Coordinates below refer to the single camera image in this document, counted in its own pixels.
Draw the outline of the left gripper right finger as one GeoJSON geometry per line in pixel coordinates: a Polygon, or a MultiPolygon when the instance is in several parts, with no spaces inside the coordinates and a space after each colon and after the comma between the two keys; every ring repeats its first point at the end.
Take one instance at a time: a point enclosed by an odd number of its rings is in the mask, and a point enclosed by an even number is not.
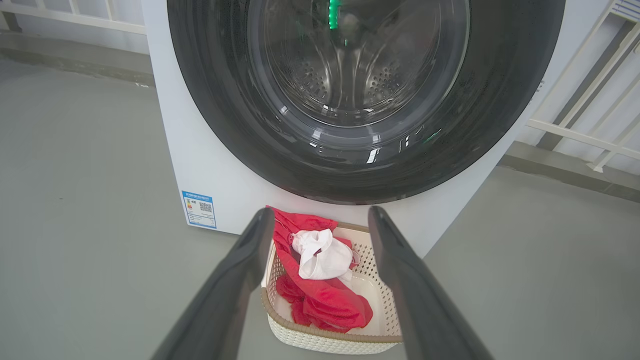
{"type": "Polygon", "coordinates": [[[409,360],[491,360],[492,354],[384,208],[368,210],[378,276],[391,289],[409,360]]]}

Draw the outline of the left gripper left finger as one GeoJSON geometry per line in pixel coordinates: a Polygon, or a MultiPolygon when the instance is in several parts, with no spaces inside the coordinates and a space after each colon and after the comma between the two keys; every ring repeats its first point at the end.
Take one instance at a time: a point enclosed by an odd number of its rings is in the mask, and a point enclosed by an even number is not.
{"type": "Polygon", "coordinates": [[[265,275],[275,213],[264,207],[208,276],[154,360],[235,360],[251,293],[265,275]]]}

